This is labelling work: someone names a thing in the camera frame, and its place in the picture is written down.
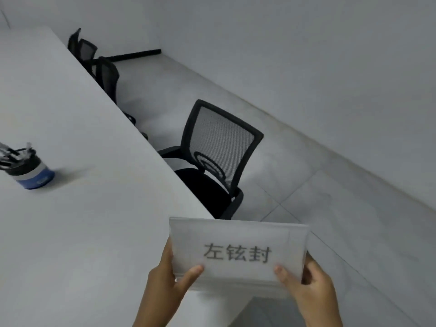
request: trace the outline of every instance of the chair armrest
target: chair armrest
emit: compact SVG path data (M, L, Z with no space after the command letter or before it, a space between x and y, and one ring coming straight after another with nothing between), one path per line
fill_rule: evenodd
M180 158L184 159L180 146L165 148L157 152L162 158Z
M244 193L238 187L235 190L235 199L230 203L219 219L230 220L243 202Z

